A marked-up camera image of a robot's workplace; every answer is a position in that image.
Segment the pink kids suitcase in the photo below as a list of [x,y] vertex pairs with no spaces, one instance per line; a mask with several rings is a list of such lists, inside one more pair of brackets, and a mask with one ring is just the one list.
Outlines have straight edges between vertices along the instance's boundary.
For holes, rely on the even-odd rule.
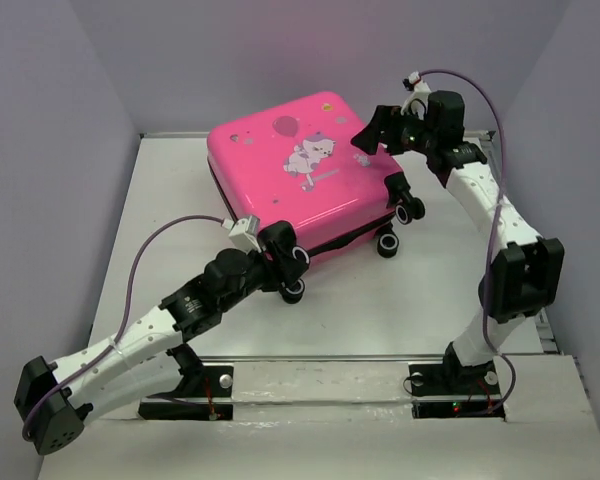
[[233,218],[253,215],[266,232],[289,222],[311,263],[367,240],[391,258],[392,223],[419,220],[425,207],[395,159],[352,146],[363,127],[340,95],[322,91],[214,127],[207,162]]

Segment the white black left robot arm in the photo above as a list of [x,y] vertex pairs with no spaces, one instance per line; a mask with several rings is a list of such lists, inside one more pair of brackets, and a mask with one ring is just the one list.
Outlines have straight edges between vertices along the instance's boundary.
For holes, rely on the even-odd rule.
[[190,341],[254,292],[302,298],[310,255],[290,223],[261,231],[246,219],[222,225],[232,247],[143,317],[130,320],[125,310],[115,334],[74,354],[53,361],[38,356],[23,366],[14,405],[22,436],[39,455],[68,446],[89,423],[135,399],[195,392],[204,366]]

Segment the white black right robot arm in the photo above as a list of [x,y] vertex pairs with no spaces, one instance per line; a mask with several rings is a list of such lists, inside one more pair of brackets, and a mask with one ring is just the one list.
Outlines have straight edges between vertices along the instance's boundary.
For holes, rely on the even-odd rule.
[[351,139],[367,155],[413,151],[463,207],[487,240],[486,266],[478,286],[479,309],[447,347],[436,380],[462,392],[485,375],[502,344],[556,297],[565,249],[522,218],[496,181],[486,155],[464,138],[465,104],[453,91],[415,94],[424,106],[379,105]]

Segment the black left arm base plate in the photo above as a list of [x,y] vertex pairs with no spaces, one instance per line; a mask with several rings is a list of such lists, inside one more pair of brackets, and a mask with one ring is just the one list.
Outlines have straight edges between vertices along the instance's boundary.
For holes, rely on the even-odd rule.
[[155,421],[230,421],[234,366],[206,364],[199,379],[184,380],[174,391],[140,401],[137,414]]

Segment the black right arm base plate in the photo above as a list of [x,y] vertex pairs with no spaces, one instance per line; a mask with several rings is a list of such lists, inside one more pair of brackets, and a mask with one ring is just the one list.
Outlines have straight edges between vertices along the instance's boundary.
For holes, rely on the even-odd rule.
[[504,408],[497,407],[501,389],[493,362],[453,380],[443,373],[441,363],[409,366],[403,388],[412,399],[414,419],[505,417]]

